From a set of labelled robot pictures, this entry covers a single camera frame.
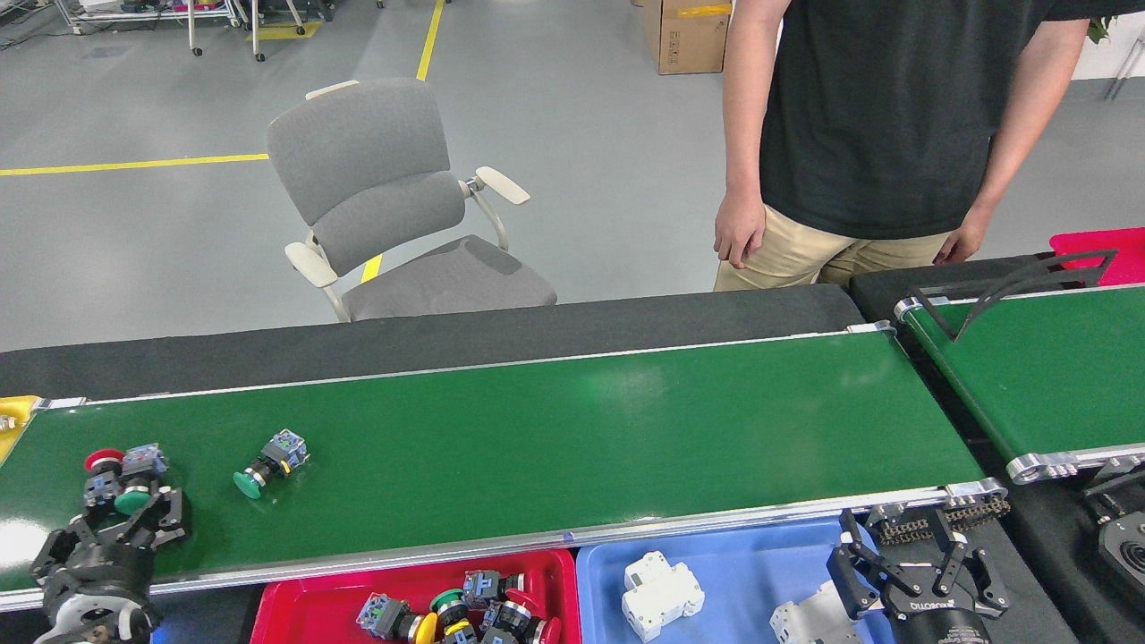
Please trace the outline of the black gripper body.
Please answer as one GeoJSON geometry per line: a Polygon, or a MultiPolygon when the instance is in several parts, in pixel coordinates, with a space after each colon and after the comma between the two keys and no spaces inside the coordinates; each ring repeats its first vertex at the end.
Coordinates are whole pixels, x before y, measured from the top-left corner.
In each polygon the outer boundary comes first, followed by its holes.
{"type": "Polygon", "coordinates": [[[895,643],[993,643],[982,618],[951,598],[890,590],[882,599],[895,643]]]}
{"type": "Polygon", "coordinates": [[[98,543],[97,551],[90,557],[93,563],[98,560],[95,581],[82,584],[70,581],[64,570],[42,587],[46,615],[65,616],[63,606],[71,599],[81,600],[82,612],[97,607],[114,611],[131,605],[153,614],[155,605],[148,596],[148,588],[153,578],[155,551],[150,547],[119,545],[114,542],[98,543]]]}

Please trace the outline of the person's right hand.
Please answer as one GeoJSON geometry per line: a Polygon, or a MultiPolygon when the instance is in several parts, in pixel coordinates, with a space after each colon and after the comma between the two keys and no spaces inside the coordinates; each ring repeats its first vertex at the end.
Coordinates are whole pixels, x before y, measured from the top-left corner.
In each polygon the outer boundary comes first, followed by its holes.
{"type": "Polygon", "coordinates": [[[763,245],[766,231],[766,209],[758,186],[728,188],[713,221],[713,251],[732,268],[747,268],[763,245]]]}

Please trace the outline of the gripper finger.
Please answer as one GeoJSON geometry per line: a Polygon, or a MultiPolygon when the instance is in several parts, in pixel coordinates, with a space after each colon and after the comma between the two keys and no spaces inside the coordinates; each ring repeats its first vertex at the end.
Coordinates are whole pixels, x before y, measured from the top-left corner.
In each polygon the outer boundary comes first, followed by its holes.
{"type": "Polygon", "coordinates": [[[117,500],[117,511],[126,519],[106,527],[106,537],[119,545],[155,550],[190,534],[190,502],[182,487],[160,487],[150,495],[125,493],[117,500]]]}
{"type": "Polygon", "coordinates": [[[887,584],[905,591],[903,567],[864,545],[852,510],[843,510],[839,523],[840,545],[835,547],[827,559],[827,571],[847,618],[859,620],[874,610],[882,610],[893,620],[905,620],[905,611],[885,602],[887,584]]]}
{"type": "Polygon", "coordinates": [[[77,583],[95,581],[98,560],[98,518],[77,516],[64,529],[52,531],[31,564],[31,576],[40,586],[47,586],[60,571],[68,571],[65,578],[77,583]]]}
{"type": "Polygon", "coordinates": [[[997,619],[1010,607],[992,555],[960,531],[933,529],[942,559],[927,584],[927,611],[962,610],[997,619]]]}

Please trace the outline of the person's left hand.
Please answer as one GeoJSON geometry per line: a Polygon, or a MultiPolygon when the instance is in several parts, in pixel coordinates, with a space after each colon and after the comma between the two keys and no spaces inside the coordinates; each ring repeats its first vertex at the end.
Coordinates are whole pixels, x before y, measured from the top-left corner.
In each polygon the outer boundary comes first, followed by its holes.
{"type": "Polygon", "coordinates": [[[995,207],[969,209],[956,231],[951,231],[943,241],[933,265],[964,262],[976,254],[981,248],[994,212],[995,207]]]}

